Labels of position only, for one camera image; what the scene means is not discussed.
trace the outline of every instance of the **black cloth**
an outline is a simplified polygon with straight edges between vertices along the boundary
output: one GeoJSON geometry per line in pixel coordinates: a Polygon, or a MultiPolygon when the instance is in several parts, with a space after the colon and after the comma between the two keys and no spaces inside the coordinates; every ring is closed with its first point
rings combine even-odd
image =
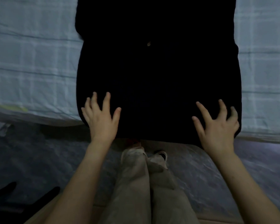
{"type": "Polygon", "coordinates": [[[78,0],[75,26],[84,44],[76,96],[83,122],[86,98],[96,91],[101,107],[108,91],[111,114],[122,108],[120,138],[201,146],[191,120],[195,115],[204,125],[196,101],[215,119],[222,99],[228,116],[236,108],[241,125],[235,2],[78,0]]]}

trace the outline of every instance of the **pant leg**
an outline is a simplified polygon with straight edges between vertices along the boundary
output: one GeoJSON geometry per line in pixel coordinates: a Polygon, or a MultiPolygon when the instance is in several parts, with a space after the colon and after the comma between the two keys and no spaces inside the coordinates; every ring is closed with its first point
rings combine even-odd
{"type": "Polygon", "coordinates": [[[99,223],[151,223],[149,174],[143,150],[123,158],[111,201],[99,223]]]}
{"type": "Polygon", "coordinates": [[[188,197],[179,188],[174,176],[163,166],[147,161],[152,224],[199,224],[188,197]]]}

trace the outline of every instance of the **person's left arm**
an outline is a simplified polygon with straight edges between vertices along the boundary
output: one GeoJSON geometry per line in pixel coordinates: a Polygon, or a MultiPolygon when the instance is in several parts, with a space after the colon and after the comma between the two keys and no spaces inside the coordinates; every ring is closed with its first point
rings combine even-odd
{"type": "Polygon", "coordinates": [[[111,118],[110,97],[107,93],[102,111],[95,92],[91,100],[87,98],[82,112],[90,128],[91,143],[45,224],[90,222],[101,167],[115,139],[120,118],[121,108],[117,108],[111,118]]]}

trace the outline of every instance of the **person's left hand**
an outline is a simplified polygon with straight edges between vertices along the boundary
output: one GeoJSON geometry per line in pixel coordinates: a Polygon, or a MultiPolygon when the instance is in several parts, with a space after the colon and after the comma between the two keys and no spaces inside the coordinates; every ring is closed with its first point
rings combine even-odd
{"type": "Polygon", "coordinates": [[[113,114],[110,114],[110,98],[111,94],[106,93],[103,101],[103,109],[101,110],[97,103],[97,93],[93,92],[90,99],[86,99],[85,107],[82,113],[90,128],[90,136],[92,143],[98,143],[106,147],[110,147],[115,139],[121,108],[117,108],[113,114]]]}

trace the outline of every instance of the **forearm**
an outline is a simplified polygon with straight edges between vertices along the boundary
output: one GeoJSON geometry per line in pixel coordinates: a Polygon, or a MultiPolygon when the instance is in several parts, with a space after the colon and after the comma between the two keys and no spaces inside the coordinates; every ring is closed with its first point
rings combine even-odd
{"type": "Polygon", "coordinates": [[[107,151],[102,145],[90,144],[45,224],[89,223],[97,182],[107,151]]]}
{"type": "Polygon", "coordinates": [[[280,224],[280,211],[247,172],[235,153],[214,160],[245,223],[280,224]]]}

